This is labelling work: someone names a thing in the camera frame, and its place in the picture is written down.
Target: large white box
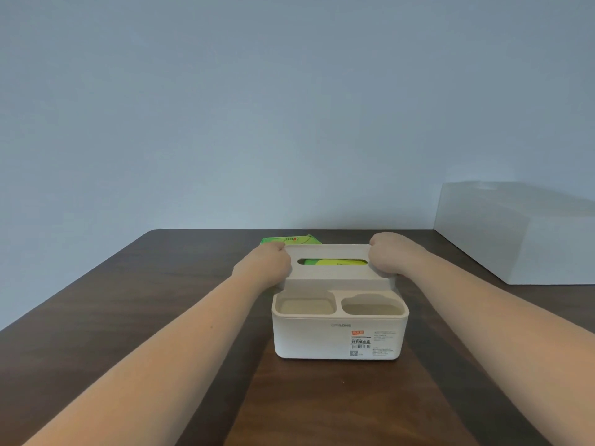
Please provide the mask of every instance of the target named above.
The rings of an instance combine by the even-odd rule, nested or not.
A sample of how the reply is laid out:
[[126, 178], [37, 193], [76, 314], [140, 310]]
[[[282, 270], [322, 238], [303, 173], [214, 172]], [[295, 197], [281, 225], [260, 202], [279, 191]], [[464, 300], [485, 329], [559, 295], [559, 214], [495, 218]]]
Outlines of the large white box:
[[446, 183], [434, 228], [507, 284], [595, 284], [591, 200], [520, 182]]
[[370, 246], [286, 246], [292, 270], [273, 296], [275, 352], [293, 359], [394, 360], [409, 310], [394, 277], [367, 265], [320, 266], [304, 259], [368, 260]]

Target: hand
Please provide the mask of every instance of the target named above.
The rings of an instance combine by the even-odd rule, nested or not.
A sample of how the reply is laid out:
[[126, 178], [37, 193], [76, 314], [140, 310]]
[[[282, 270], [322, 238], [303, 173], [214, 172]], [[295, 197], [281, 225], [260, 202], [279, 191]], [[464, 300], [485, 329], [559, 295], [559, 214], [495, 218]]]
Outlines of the hand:
[[285, 243], [274, 241], [261, 244], [233, 267], [233, 275], [255, 279], [263, 290], [281, 282], [291, 269], [291, 258]]
[[407, 275], [411, 265], [427, 253], [411, 239], [397, 233], [376, 233], [370, 239], [369, 260], [379, 270]]

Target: person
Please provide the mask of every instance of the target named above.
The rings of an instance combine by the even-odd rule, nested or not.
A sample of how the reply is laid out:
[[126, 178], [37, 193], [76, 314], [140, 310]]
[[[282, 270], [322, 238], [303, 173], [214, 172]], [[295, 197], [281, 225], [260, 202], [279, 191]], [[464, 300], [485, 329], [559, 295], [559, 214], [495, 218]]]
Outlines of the person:
[[[595, 335], [404, 236], [379, 233], [370, 244], [370, 262], [413, 280], [551, 443], [595, 444]], [[123, 358], [26, 445], [173, 445], [257, 296], [289, 273], [283, 248], [267, 243], [252, 250], [231, 277]]]

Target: wooden table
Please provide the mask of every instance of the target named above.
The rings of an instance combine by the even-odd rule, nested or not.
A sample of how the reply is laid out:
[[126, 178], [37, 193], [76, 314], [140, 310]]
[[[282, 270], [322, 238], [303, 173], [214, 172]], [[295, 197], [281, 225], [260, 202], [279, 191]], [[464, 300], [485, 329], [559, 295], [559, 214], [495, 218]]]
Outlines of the wooden table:
[[[106, 370], [281, 230], [155, 230], [0, 332], [0, 445], [20, 445]], [[373, 231], [309, 230], [323, 243]], [[402, 231], [428, 250], [595, 330], [595, 286], [507, 286], [438, 233]], [[179, 445], [546, 445], [411, 281], [395, 361], [283, 360], [271, 294], [255, 303]]]

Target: white sticker label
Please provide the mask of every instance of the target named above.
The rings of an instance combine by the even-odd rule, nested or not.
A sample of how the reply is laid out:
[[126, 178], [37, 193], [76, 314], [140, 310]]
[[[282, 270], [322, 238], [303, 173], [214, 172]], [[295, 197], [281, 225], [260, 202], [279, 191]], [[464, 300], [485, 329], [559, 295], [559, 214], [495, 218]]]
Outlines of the white sticker label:
[[393, 330], [352, 330], [349, 357], [373, 359], [393, 355], [396, 335]]

